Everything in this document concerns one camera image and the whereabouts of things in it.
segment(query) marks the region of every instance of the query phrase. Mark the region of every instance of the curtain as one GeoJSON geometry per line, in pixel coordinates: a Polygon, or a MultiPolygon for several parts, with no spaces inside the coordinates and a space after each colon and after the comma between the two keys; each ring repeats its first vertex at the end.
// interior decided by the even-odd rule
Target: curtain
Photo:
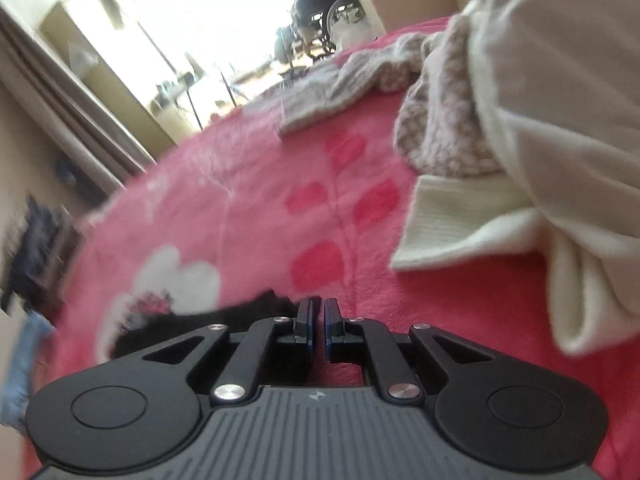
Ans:
{"type": "Polygon", "coordinates": [[[104,192],[154,160],[38,36],[0,6],[0,80],[104,192]]]}

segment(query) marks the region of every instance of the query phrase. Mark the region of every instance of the bed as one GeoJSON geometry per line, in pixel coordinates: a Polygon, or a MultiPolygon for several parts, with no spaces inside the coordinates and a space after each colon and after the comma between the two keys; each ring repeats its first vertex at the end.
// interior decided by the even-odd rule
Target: bed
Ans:
{"type": "MultiPolygon", "coordinates": [[[[434,20],[410,31],[442,30],[434,20]]],[[[337,62],[349,53],[338,56],[337,62]]],[[[127,309],[148,295],[178,313],[239,303],[267,288],[336,297],[344,316],[392,330],[428,322],[593,388],[609,411],[594,468],[640,476],[640,341],[583,358],[558,351],[535,253],[447,269],[393,272],[416,174],[392,148],[402,93],[353,107],[281,139],[277,99],[238,110],[171,152],[91,220],[49,356],[47,380],[108,359],[127,309]]],[[[314,381],[354,384],[349,367],[316,363],[314,381]]],[[[38,467],[26,449],[24,477],[38,467]]]]}

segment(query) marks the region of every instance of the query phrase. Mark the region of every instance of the knitted garment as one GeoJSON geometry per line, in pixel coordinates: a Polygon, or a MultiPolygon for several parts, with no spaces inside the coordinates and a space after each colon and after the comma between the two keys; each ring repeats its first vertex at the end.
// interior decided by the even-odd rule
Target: knitted garment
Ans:
{"type": "Polygon", "coordinates": [[[280,135],[345,110],[371,89],[409,88],[394,146],[411,167],[457,178],[500,171],[476,116],[466,65],[468,32],[468,17],[459,14],[445,32],[405,34],[385,48],[354,52],[341,67],[319,66],[283,93],[280,135]]]}

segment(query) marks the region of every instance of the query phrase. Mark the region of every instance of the triangular cutout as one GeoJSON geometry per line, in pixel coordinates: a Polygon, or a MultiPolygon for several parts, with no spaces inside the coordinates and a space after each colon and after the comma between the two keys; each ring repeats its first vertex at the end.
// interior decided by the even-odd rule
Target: triangular cutout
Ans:
{"type": "Polygon", "coordinates": [[[152,354],[145,355],[145,361],[154,361],[156,363],[166,363],[168,365],[180,364],[189,355],[196,346],[203,340],[203,336],[193,336],[184,341],[180,341],[175,345],[161,348],[152,354]]]}
{"type": "Polygon", "coordinates": [[[433,340],[458,364],[481,363],[491,361],[492,357],[465,344],[453,341],[441,335],[433,336],[433,340]]]}

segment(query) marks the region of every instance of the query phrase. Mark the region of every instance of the white logo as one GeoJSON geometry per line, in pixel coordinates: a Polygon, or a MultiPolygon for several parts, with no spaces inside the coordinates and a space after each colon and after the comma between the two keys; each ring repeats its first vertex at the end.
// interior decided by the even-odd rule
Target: white logo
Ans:
{"type": "Polygon", "coordinates": [[[326,397],[326,395],[322,393],[320,390],[316,391],[314,394],[309,394],[309,399],[313,399],[313,400],[320,400],[323,397],[326,397]]]}

